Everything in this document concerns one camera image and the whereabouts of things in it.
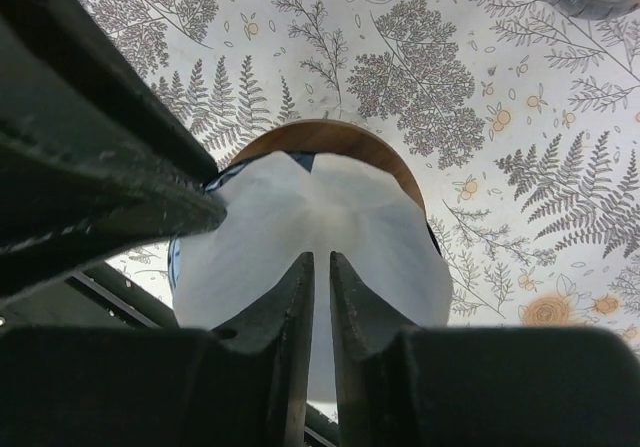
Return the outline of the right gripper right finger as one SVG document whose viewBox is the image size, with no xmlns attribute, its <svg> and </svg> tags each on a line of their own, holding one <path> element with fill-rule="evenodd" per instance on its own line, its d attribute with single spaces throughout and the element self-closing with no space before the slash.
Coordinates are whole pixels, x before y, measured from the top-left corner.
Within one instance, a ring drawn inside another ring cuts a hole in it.
<svg viewBox="0 0 640 447">
<path fill-rule="evenodd" d="M 331 318 L 343 446 L 635 446 L 639 363 L 591 327 L 422 328 L 339 253 Z"/>
</svg>

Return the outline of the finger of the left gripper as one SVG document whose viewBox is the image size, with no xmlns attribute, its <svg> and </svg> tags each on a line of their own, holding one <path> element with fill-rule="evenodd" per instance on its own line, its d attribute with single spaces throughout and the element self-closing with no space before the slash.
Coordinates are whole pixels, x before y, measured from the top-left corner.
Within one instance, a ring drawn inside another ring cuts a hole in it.
<svg viewBox="0 0 640 447">
<path fill-rule="evenodd" d="M 78 0 L 1 0 L 1 296 L 215 230 L 213 158 Z"/>
</svg>

